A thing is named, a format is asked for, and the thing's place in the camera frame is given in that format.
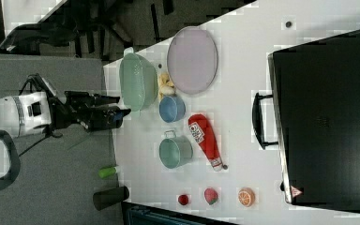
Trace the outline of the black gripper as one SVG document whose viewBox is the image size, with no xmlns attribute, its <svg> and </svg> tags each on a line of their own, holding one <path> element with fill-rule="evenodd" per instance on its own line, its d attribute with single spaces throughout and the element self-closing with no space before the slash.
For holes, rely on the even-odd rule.
<svg viewBox="0 0 360 225">
<path fill-rule="evenodd" d="M 102 96 L 80 91 L 66 91 L 66 101 L 47 92 L 51 123 L 46 130 L 68 128 L 80 124 L 86 131 L 97 131 L 119 127 L 119 121 L 131 113 L 131 109 L 113 106 L 120 97 Z"/>
</svg>

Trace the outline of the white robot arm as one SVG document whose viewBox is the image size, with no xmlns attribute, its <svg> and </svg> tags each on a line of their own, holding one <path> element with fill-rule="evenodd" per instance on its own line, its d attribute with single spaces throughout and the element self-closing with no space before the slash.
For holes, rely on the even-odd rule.
<svg viewBox="0 0 360 225">
<path fill-rule="evenodd" d="M 118 97 L 66 91 L 65 97 L 46 91 L 0 98 L 0 130 L 12 138 L 44 133 L 52 135 L 58 129 L 73 124 L 86 131 L 120 128 L 129 109 L 116 106 Z"/>
</svg>

